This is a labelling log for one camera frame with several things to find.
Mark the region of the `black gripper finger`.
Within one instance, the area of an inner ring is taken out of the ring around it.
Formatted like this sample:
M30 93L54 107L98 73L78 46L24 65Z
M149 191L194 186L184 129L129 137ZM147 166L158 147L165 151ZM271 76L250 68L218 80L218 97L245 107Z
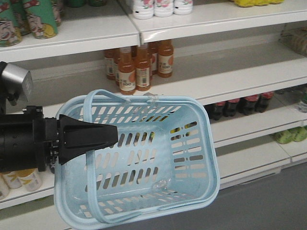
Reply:
M118 142L118 129L113 125L79 121L59 115L59 163L68 161L91 150L100 150Z

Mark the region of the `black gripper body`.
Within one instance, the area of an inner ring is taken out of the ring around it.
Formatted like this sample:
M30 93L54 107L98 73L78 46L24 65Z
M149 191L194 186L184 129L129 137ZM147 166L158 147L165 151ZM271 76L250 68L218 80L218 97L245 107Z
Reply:
M41 106L27 106L23 113L31 121L35 167L44 172L48 165L55 163L59 155L58 121L55 117L44 117Z

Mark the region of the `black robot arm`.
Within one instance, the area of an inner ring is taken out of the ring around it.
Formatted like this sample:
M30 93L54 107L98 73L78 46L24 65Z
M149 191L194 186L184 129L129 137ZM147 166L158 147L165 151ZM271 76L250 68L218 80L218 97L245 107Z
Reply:
M116 126L79 121L66 115L45 118L41 106L22 114L0 116L0 171L46 170L57 161L64 165L90 150L118 142Z

